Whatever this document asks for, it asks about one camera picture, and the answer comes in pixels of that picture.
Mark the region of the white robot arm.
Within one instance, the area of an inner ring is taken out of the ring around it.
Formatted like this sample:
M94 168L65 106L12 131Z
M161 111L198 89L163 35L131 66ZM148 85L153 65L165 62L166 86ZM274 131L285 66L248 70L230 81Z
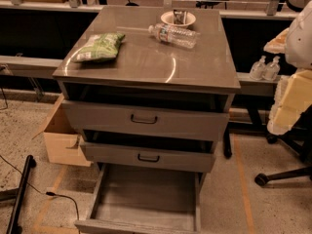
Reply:
M296 68L292 76L280 78L269 113L267 130L280 136L290 131L312 105L312 1L264 50L284 54L286 62Z

